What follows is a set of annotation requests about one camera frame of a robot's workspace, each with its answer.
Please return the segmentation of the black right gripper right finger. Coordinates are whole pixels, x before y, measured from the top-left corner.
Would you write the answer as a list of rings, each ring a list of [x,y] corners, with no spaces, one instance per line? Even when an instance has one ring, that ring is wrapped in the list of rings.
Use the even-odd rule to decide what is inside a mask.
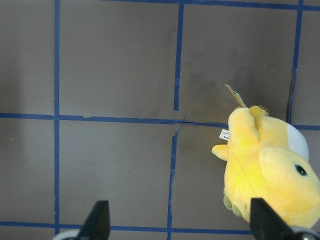
[[[291,240],[294,235],[263,198],[250,200],[250,230],[256,240]]]

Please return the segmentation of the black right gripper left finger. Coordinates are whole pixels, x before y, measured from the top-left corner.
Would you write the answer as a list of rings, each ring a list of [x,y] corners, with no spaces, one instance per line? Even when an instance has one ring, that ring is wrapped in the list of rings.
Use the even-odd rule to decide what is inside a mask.
[[[110,236],[110,208],[108,200],[98,200],[79,233],[78,240],[108,240]]]

